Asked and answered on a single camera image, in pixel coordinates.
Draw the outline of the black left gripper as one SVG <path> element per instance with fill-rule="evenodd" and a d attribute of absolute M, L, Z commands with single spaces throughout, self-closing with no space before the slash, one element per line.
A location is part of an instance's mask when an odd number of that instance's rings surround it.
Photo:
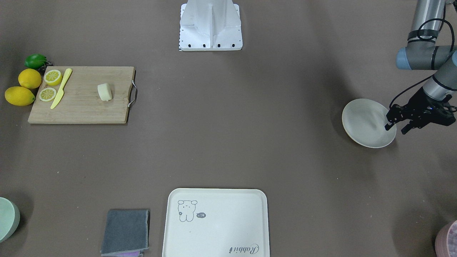
<path fill-rule="evenodd" d="M 435 100 L 421 88 L 404 106 L 393 104 L 390 107 L 384 128 L 389 131 L 395 124 L 407 119 L 410 122 L 401 129 L 402 135 L 406 135 L 417 126 L 426 126 L 429 123 L 449 126 L 456 121 L 456 107 L 449 104 L 451 98 L 452 95 L 447 93 L 443 100 Z"/>

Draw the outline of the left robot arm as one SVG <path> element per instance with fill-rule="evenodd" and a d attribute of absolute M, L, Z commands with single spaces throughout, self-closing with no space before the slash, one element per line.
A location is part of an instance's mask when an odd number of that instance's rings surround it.
<path fill-rule="evenodd" d="M 456 121 L 456 107 L 449 103 L 457 89 L 456 37 L 445 18 L 447 5 L 456 7 L 456 1 L 419 0 L 416 5 L 407 45 L 398 51 L 396 65 L 403 70 L 435 73 L 418 83 L 420 89 L 405 105 L 390 103 L 385 130 L 404 120 L 409 123 L 402 134 L 430 123 L 450 126 Z"/>

